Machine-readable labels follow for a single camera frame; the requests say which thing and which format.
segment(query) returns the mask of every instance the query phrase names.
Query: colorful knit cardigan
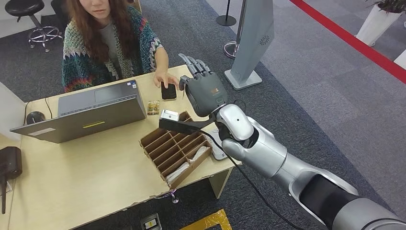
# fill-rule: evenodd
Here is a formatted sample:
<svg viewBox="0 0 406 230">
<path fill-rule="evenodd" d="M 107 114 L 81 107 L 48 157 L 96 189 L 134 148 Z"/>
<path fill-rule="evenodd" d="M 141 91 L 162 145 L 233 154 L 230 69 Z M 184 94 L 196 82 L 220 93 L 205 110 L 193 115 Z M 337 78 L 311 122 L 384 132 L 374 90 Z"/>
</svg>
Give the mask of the colorful knit cardigan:
<svg viewBox="0 0 406 230">
<path fill-rule="evenodd" d="M 127 11 L 130 15 L 136 37 L 139 39 L 140 53 L 139 56 L 134 55 L 130 59 L 124 58 L 117 36 L 117 29 L 113 24 L 122 78 L 130 78 L 155 71 L 155 52 L 159 47 L 162 47 L 160 40 L 149 27 L 147 20 L 132 6 L 129 6 Z M 105 84 L 119 79 L 111 60 L 105 63 L 98 63 L 89 57 L 84 46 L 83 36 L 73 20 L 65 31 L 63 52 L 62 84 L 65 92 Z"/>
</svg>

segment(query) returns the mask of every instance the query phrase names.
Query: laptop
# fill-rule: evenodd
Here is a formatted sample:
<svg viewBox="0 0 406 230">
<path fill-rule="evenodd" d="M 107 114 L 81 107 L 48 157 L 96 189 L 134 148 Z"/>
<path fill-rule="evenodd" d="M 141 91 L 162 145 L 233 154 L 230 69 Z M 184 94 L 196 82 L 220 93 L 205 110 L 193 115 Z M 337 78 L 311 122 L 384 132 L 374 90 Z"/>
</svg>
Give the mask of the laptop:
<svg viewBox="0 0 406 230">
<path fill-rule="evenodd" d="M 62 143 L 146 118 L 135 80 L 59 98 L 58 117 L 11 132 Z"/>
</svg>

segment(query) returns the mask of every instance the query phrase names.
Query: black smartphone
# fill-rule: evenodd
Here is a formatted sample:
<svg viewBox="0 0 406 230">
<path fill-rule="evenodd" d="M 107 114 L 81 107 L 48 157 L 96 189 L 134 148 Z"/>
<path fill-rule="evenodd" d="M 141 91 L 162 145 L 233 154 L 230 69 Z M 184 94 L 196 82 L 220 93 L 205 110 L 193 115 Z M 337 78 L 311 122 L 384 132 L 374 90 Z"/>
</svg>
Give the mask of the black smartphone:
<svg viewBox="0 0 406 230">
<path fill-rule="evenodd" d="M 164 101 L 176 100 L 176 87 L 174 84 L 168 84 L 168 88 L 165 88 L 164 83 L 161 82 L 161 92 L 162 92 L 162 100 Z"/>
</svg>

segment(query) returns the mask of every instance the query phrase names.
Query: computer mouse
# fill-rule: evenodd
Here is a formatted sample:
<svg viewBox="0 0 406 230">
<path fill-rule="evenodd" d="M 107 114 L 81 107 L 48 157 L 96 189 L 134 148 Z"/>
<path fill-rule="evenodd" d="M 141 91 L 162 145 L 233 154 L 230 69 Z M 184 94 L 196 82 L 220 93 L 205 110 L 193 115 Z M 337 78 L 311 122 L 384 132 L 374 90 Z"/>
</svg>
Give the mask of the computer mouse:
<svg viewBox="0 0 406 230">
<path fill-rule="evenodd" d="M 41 112 L 34 111 L 27 115 L 27 124 L 34 124 L 37 122 L 45 121 L 45 115 Z"/>
</svg>

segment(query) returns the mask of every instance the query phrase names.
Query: cardboard divider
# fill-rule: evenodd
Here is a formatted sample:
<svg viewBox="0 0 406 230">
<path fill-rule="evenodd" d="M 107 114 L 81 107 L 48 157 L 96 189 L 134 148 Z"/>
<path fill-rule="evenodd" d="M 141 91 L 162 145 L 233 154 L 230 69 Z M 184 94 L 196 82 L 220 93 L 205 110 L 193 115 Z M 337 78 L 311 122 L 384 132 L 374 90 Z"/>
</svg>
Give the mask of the cardboard divider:
<svg viewBox="0 0 406 230">
<path fill-rule="evenodd" d="M 165 142 L 170 140 L 172 136 L 169 133 L 164 134 L 163 136 L 159 137 L 158 139 L 154 140 L 151 144 L 145 147 L 145 151 L 151 153 L 152 151 L 156 150 L 159 146 L 163 145 Z"/>
<path fill-rule="evenodd" d="M 182 148 L 182 151 L 185 153 L 188 153 L 189 151 L 191 151 L 192 149 L 194 149 L 196 146 L 198 146 L 199 144 L 203 143 L 207 141 L 205 137 L 203 137 L 202 135 L 198 136 L 197 138 L 195 138 L 193 141 L 189 141 L 187 145 L 185 145 L 184 147 L 180 146 Z"/>
<path fill-rule="evenodd" d="M 165 142 L 164 144 L 162 144 L 161 146 L 159 146 L 157 149 L 155 149 L 154 151 L 152 151 L 149 154 L 149 157 L 152 160 L 155 160 L 157 157 L 159 157 L 162 153 L 164 153 L 165 151 L 169 150 L 172 146 L 176 145 L 174 140 L 169 140 L 167 142 Z"/>
<path fill-rule="evenodd" d="M 179 121 L 186 121 L 188 119 L 190 119 L 190 116 L 187 112 L 179 114 Z"/>
<path fill-rule="evenodd" d="M 164 172 L 166 169 L 171 168 L 173 165 L 175 165 L 175 163 L 177 161 L 179 161 L 180 159 L 185 158 L 183 152 L 182 151 L 178 151 L 177 153 L 175 153 L 174 155 L 170 156 L 166 161 L 164 161 L 162 164 L 160 164 L 158 166 L 158 170 L 162 173 Z"/>
<path fill-rule="evenodd" d="M 193 121 L 187 112 L 179 115 L 180 121 Z M 176 188 L 192 171 L 199 166 L 211 153 L 211 145 L 207 139 L 199 132 L 185 135 L 175 131 L 156 129 L 140 140 L 140 145 L 145 154 L 155 164 L 157 171 L 163 180 L 176 171 L 183 163 L 188 162 L 189 167 L 184 170 L 168 186 Z M 188 158 L 193 158 L 201 146 L 208 146 L 196 161 L 191 162 Z"/>
<path fill-rule="evenodd" d="M 174 171 L 176 171 L 183 163 L 186 162 L 186 158 L 182 157 L 181 159 L 179 159 L 178 161 L 176 161 L 174 164 L 172 164 L 170 167 L 168 167 L 165 171 L 162 172 L 162 176 L 165 178 L 167 177 L 169 174 L 173 173 Z"/>
<path fill-rule="evenodd" d="M 158 156 L 154 159 L 155 165 L 159 166 L 164 161 L 166 161 L 167 159 L 169 159 L 171 156 L 175 155 L 178 152 L 180 152 L 179 146 L 175 145 L 175 146 L 171 147 L 170 149 L 168 149 L 167 151 L 165 151 L 160 156 Z"/>
<path fill-rule="evenodd" d="M 168 132 L 167 130 L 161 128 L 154 130 L 152 133 L 148 134 L 147 136 L 141 139 L 141 146 L 143 147 L 148 146 L 149 144 L 154 142 L 154 140 L 156 140 L 157 137 L 163 136 L 167 132 Z"/>
<path fill-rule="evenodd" d="M 186 137 L 186 134 L 178 133 L 176 136 L 173 137 L 173 139 L 176 141 L 176 143 L 179 143 L 185 137 Z"/>
<path fill-rule="evenodd" d="M 207 140 L 205 140 L 204 142 L 202 142 L 201 144 L 199 144 L 198 146 L 194 147 L 193 149 L 191 149 L 188 152 L 185 152 L 182 150 L 183 154 L 185 154 L 186 158 L 188 160 L 193 159 L 193 157 L 196 155 L 197 151 L 200 149 L 201 146 L 206 146 L 206 147 L 210 147 L 210 144 Z"/>
<path fill-rule="evenodd" d="M 182 139 L 181 141 L 178 142 L 179 147 L 182 149 L 186 145 L 188 145 L 190 142 L 192 142 L 194 139 L 197 137 L 202 136 L 200 133 L 193 133 L 192 135 L 189 135 Z"/>
</svg>

